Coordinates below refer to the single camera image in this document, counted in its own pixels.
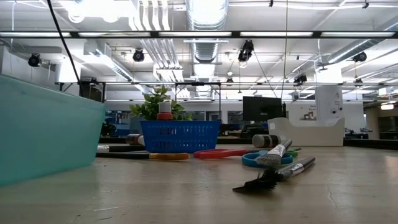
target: blue tape roll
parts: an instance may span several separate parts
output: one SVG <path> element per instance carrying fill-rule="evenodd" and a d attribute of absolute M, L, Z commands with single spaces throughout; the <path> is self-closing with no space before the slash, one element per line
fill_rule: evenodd
<path fill-rule="evenodd" d="M 249 166 L 249 167 L 266 168 L 266 166 L 264 166 L 264 165 L 257 164 L 255 159 L 259 156 L 267 154 L 267 152 L 268 151 L 263 150 L 263 151 L 254 152 L 254 153 L 247 153 L 242 156 L 242 163 L 243 163 L 243 165 Z M 283 165 L 293 163 L 293 156 L 289 155 L 289 154 L 284 154 L 280 163 Z"/>

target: desk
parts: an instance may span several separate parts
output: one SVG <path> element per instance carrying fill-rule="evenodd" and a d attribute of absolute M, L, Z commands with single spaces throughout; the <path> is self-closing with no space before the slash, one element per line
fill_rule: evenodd
<path fill-rule="evenodd" d="M 261 195 L 231 190 L 257 176 L 240 157 L 96 159 L 0 188 L 0 223 L 396 223 L 396 151 L 305 147 L 299 156 L 310 155 L 314 167 Z"/>

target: blue plastic basket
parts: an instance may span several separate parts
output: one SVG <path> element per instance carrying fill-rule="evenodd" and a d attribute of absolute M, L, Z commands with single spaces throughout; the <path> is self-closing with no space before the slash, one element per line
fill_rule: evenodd
<path fill-rule="evenodd" d="M 194 153 L 215 149 L 220 121 L 141 121 L 145 149 L 158 153 Z"/>

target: ceiling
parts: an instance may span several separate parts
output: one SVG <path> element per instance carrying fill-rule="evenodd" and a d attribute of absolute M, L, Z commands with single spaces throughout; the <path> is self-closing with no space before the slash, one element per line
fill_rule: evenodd
<path fill-rule="evenodd" d="M 289 0 L 291 6 L 305 7 L 334 7 L 338 6 L 344 0 Z M 54 7 L 61 5 L 54 2 Z M 186 30 L 187 18 L 186 11 L 181 10 L 185 1 L 170 0 L 169 6 L 169 24 L 173 30 Z M 397 16 L 398 2 L 395 0 L 368 0 L 372 5 L 388 5 L 396 7 L 369 7 L 367 9 L 352 8 L 340 10 L 309 10 L 309 9 L 292 9 L 281 7 L 286 1 L 274 1 L 274 7 L 268 7 L 269 1 L 250 1 L 257 5 L 250 5 L 247 1 L 230 0 L 228 8 L 228 16 L 226 21 L 226 30 L 375 30 L 376 27 L 386 21 Z M 344 6 L 363 5 L 363 0 L 344 1 Z M 36 7 L 28 6 L 23 3 L 14 4 L 14 1 L 0 0 L 0 30 L 12 29 L 12 7 L 14 5 L 14 30 L 55 30 L 53 20 L 48 8 L 40 1 L 24 1 Z M 74 24 L 68 20 L 68 12 L 65 9 L 56 9 L 58 21 L 62 30 L 79 30 L 79 31 L 103 31 L 103 30 L 131 30 L 128 25 L 128 19 L 122 17 L 114 23 L 105 22 L 100 17 L 87 17 L 79 24 Z M 68 46 L 71 49 L 81 48 L 81 43 L 77 40 L 68 40 Z M 152 75 L 153 61 L 146 55 L 143 62 L 134 62 L 132 54 L 134 49 L 142 47 L 137 39 L 106 39 L 104 40 L 113 50 L 113 59 L 119 61 L 125 66 L 136 80 L 155 81 Z M 215 80 L 225 82 L 227 72 L 232 72 L 235 82 L 256 82 L 264 81 L 267 76 L 271 82 L 281 82 L 283 74 L 289 75 L 292 70 L 303 64 L 305 61 L 316 54 L 328 55 L 336 52 L 342 47 L 350 44 L 353 39 L 321 39 L 318 43 L 317 39 L 255 39 L 253 40 L 254 49 L 257 54 L 249 59 L 246 68 L 239 68 L 237 60 L 234 61 L 236 52 L 242 47 L 244 39 L 229 39 L 227 44 L 222 44 L 218 61 L 221 65 L 216 66 Z M 14 39 L 16 44 L 24 46 L 62 46 L 60 40 L 47 39 Z M 174 46 L 178 55 L 179 62 L 183 67 L 183 77 L 190 78 L 192 76 L 192 55 L 190 46 L 184 44 L 182 39 L 175 39 Z M 396 64 L 398 51 L 387 54 L 376 60 L 380 55 L 393 51 L 398 46 L 398 39 L 389 39 L 384 42 L 367 49 L 365 52 L 368 59 L 364 65 L 357 63 L 357 69 L 354 68 L 353 62 L 340 63 L 343 71 L 343 80 L 354 80 L 355 74 L 358 76 L 375 72 L 385 67 Z M 95 76 L 99 80 L 122 81 L 108 67 L 98 63 L 83 62 L 84 68 L 82 75 Z M 314 69 L 306 71 L 308 81 L 313 81 Z M 379 77 L 374 77 L 367 82 L 382 82 L 390 77 L 397 77 L 398 72 L 393 70 Z"/>

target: workbench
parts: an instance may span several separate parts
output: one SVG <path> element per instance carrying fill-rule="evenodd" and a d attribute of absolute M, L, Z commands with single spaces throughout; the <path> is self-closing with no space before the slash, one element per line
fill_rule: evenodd
<path fill-rule="evenodd" d="M 218 148 L 248 148 L 221 145 Z M 396 223 L 398 153 L 305 147 L 316 164 L 272 192 L 232 188 L 257 177 L 240 157 L 96 159 L 92 166 L 0 188 L 0 223 Z"/>

